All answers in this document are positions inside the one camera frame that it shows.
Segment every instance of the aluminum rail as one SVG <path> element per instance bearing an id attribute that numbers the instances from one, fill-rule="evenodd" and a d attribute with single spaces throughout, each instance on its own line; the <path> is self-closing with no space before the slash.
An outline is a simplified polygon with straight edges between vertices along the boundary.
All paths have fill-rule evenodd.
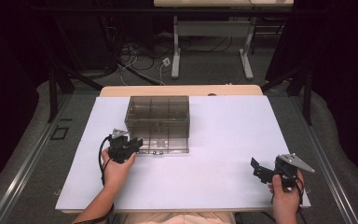
<path id="1" fill-rule="evenodd" d="M 206 16 L 206 17 L 320 17 L 328 16 L 329 10 L 291 10 L 291 9 L 236 9 L 229 7 L 213 8 L 62 8 L 62 7 L 33 7 L 26 9 L 37 15 L 115 15 L 129 16 Z"/>

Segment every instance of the desk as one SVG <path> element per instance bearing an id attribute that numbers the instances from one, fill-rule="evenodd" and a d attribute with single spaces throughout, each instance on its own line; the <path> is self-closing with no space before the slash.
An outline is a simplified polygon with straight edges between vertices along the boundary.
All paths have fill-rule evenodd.
<path id="1" fill-rule="evenodd" d="M 217 96 L 206 96 L 215 93 Z M 80 212 L 103 187 L 98 150 L 113 128 L 126 130 L 130 95 L 189 95 L 188 154 L 139 155 L 115 211 L 187 212 L 271 209 L 268 188 L 253 175 L 255 157 L 274 167 L 288 153 L 269 100 L 257 86 L 108 87 L 89 117 L 56 209 Z M 304 205 L 310 206 L 308 197 Z"/>
<path id="2" fill-rule="evenodd" d="M 272 7 L 288 8 L 293 5 L 294 0 L 154 0 L 155 7 Z M 201 35 L 201 36 L 240 36 L 245 37 L 243 49 L 240 56 L 243 71 L 247 79 L 254 78 L 252 68 L 249 64 L 248 51 L 255 28 L 255 18 L 248 21 L 179 21 L 173 17 L 173 60 L 172 78 L 179 77 L 179 36 Z"/>

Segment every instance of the gray carpet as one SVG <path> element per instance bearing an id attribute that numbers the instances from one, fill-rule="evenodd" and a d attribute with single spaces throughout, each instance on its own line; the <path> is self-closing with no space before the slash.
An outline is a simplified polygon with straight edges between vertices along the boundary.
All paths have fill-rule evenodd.
<path id="1" fill-rule="evenodd" d="M 191 48 L 211 49 L 221 39 L 192 38 L 190 39 Z M 252 81 L 246 80 L 241 70 L 238 48 L 242 47 L 242 43 L 239 39 L 233 39 L 230 47 L 223 52 L 183 51 L 179 78 L 171 79 L 171 71 L 168 67 L 162 70 L 163 81 L 167 85 L 227 83 L 262 85 L 276 41 L 277 39 L 274 37 L 260 37 L 257 40 L 255 55 L 250 56 L 255 75 L 255 79 Z M 157 46 L 157 51 L 165 52 L 166 48 Z M 151 68 L 142 71 L 142 73 L 159 79 L 159 65 L 165 57 L 172 59 L 170 49 L 167 54 L 155 60 L 155 64 Z M 151 63 L 150 59 L 143 58 L 135 65 L 138 68 L 143 68 Z M 88 75 L 98 74 L 99 72 L 88 71 Z M 128 71 L 123 72 L 122 78 L 127 85 L 148 85 L 148 83 Z M 96 79 L 96 81 L 103 85 L 124 85 L 118 71 L 108 77 Z M 74 80 L 74 83 L 76 84 L 76 92 L 69 96 L 69 103 L 55 123 L 59 128 L 67 129 L 67 135 L 63 140 L 48 140 L 38 163 L 29 179 L 27 179 L 25 188 L 22 189 L 20 197 L 13 204 L 13 207 L 8 209 L 8 214 L 4 218 L 6 223 L 69 223 L 76 216 L 63 214 L 54 209 L 58 199 L 55 191 L 63 186 L 95 97 L 99 93 L 82 82 Z M 287 83 L 283 83 L 266 92 L 266 95 L 271 102 L 289 150 L 295 152 L 316 170 L 315 174 L 303 172 L 307 185 L 312 190 L 309 194 L 312 207 L 304 210 L 305 219 L 308 223 L 345 223 L 332 194 L 331 186 L 328 185 L 323 172 L 321 172 L 314 142 L 310 138 L 309 128 L 304 125 L 303 119 L 296 112 L 298 108 L 294 103 L 294 98 L 287 97 L 284 93 L 286 86 Z M 0 176 L 0 202 L 5 196 L 11 181 L 15 178 L 24 161 L 26 161 L 27 156 L 33 152 L 46 128 L 49 112 L 48 84 L 41 85 L 38 91 L 41 98 L 34 118 Z M 340 148 L 334 119 L 328 111 L 324 100 L 317 94 L 312 95 L 311 118 L 313 122 L 312 130 L 315 131 L 358 217 L 358 170 L 348 161 Z M 60 134 L 62 133 L 58 132 L 53 137 L 59 137 Z M 271 220 L 260 213 L 241 213 L 241 218 L 239 217 L 239 219 L 243 223 L 272 223 Z"/>

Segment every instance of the person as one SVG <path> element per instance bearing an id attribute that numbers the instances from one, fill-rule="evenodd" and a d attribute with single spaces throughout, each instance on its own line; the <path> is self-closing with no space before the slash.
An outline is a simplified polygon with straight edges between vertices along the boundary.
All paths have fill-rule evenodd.
<path id="1" fill-rule="evenodd" d="M 136 153 L 124 163 L 111 161 L 107 149 L 102 152 L 105 183 L 103 189 L 87 206 L 87 208 L 72 223 L 106 223 L 106 216 L 113 211 L 114 201 L 120 189 L 124 185 L 129 170 L 135 163 Z M 298 171 L 298 186 L 303 189 L 304 177 Z M 278 224 L 296 224 L 296 212 L 300 202 L 300 196 L 296 188 L 283 191 L 282 181 L 279 175 L 272 178 L 272 184 L 268 185 L 269 191 L 273 194 L 273 216 Z M 123 223 L 219 223 L 235 224 L 232 213 L 154 213 L 154 214 L 135 214 L 123 216 Z"/>

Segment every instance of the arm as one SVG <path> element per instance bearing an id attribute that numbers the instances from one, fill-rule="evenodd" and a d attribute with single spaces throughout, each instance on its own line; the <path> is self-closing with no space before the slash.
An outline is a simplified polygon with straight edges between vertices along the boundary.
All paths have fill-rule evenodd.
<path id="1" fill-rule="evenodd" d="M 103 151 L 102 157 L 103 167 L 106 166 L 103 170 L 105 178 L 103 189 L 73 223 L 103 217 L 110 211 L 116 196 L 127 179 L 130 168 L 135 162 L 136 154 L 133 153 L 131 157 L 122 164 L 111 161 L 106 149 Z"/>
<path id="2" fill-rule="evenodd" d="M 301 181 L 297 184 L 300 189 L 303 188 L 303 175 L 297 171 L 297 176 Z M 273 207 L 274 216 L 278 224 L 297 224 L 296 213 L 300 202 L 300 195 L 297 188 L 292 188 L 288 192 L 282 189 L 282 181 L 279 175 L 272 177 L 272 185 L 269 185 L 269 191 L 274 194 Z"/>

